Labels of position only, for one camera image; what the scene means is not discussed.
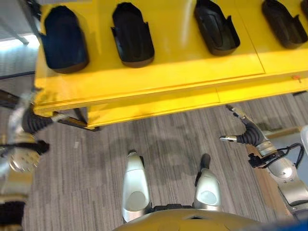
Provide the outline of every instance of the floor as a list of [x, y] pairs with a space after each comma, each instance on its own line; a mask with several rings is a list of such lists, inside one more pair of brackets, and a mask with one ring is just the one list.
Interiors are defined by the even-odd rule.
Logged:
[[[19, 95], [32, 76], [1, 80]], [[263, 129], [308, 124], [308, 102], [291, 94], [236, 103]], [[9, 110], [0, 109], [5, 133]], [[141, 119], [91, 132], [55, 124], [38, 134], [51, 144], [36, 171], [25, 210], [25, 231], [112, 230], [122, 224], [121, 188], [126, 154], [144, 156], [153, 205], [191, 205], [200, 157], [209, 153], [221, 184], [223, 209], [258, 221], [276, 219], [247, 162], [245, 146], [219, 141], [244, 131], [224, 106]]]

